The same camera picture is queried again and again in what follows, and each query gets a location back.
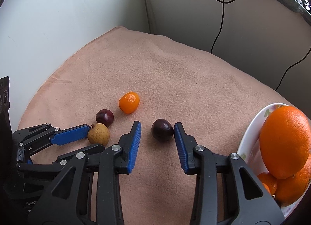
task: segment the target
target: dark purple fruit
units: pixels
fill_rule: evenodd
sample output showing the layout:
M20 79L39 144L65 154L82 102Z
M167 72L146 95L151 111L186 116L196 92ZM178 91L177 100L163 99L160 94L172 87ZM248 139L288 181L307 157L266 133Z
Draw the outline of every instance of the dark purple fruit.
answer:
M96 122L109 127L114 121L114 114L108 109L102 109L96 114Z
M174 129L167 120L157 119L151 127L151 134L156 140L166 142L172 139Z

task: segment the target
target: metal screw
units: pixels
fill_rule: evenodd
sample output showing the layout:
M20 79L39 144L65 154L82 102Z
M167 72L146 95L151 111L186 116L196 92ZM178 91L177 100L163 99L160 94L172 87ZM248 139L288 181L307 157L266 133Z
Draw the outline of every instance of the metal screw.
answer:
M83 152L79 152L76 154L76 158L78 158L78 159L82 159L82 158L84 158L84 156L85 156L85 154Z
M230 155L230 157L231 157L232 159L234 159L234 160L237 160L237 159L238 159L238 154L237 154L237 153L232 153L232 154Z
M202 145L196 145L195 149L196 149L197 151L203 151L203 150L205 149L205 147L202 146Z
M116 145L113 145L113 146L111 147L111 149L112 149L113 151L119 151L119 150L121 149L121 146L118 145L118 144L116 144Z

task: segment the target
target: pink cloth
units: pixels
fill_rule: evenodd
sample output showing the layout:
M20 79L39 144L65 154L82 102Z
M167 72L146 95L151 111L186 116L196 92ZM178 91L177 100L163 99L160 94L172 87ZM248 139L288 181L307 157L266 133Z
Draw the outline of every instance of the pink cloth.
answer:
M136 112L125 115L118 101L129 91L137 92L141 102ZM91 125L105 108L114 113L111 146L130 131L133 121L140 121L136 167L132 174L120 175L125 224L186 225L195 176L186 176L181 169L174 139L167 143L153 139L152 123L158 118L172 125L181 121L199 144L228 155L237 151L254 116L275 102L289 103L210 53L164 36L117 27L81 48L42 85L19 128L46 122L61 129ZM87 139L52 145L32 158L50 164L57 156L87 145Z

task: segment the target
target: orange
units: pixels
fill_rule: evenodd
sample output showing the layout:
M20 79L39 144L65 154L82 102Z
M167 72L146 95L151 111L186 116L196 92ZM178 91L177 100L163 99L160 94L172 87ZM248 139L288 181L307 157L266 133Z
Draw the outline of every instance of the orange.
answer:
M128 92L119 100L119 107L126 114L134 112L139 105L139 96L136 92Z
M294 177L278 179L275 200L288 206L298 200L308 187L311 179L311 155L305 166Z
M262 160L275 178L293 176L304 167L310 154L308 119L292 106L276 109L260 130L259 144Z
M263 184L263 186L265 187L265 189L267 190L267 192L268 192L269 194L271 194L269 187L268 187L265 183L262 183L262 184Z
M277 187L277 179L273 177L270 173L268 172L263 172L257 176L261 183L265 184L268 186L271 195L273 195L276 191Z

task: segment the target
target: blue gripper pad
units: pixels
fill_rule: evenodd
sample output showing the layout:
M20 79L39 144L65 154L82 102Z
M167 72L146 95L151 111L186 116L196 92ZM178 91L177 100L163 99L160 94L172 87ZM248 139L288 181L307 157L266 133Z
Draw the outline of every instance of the blue gripper pad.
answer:
M64 145L83 138L87 138L87 133L90 129L91 127L89 125L83 124L77 127L72 127L56 132L53 139L51 139L51 143L57 145Z

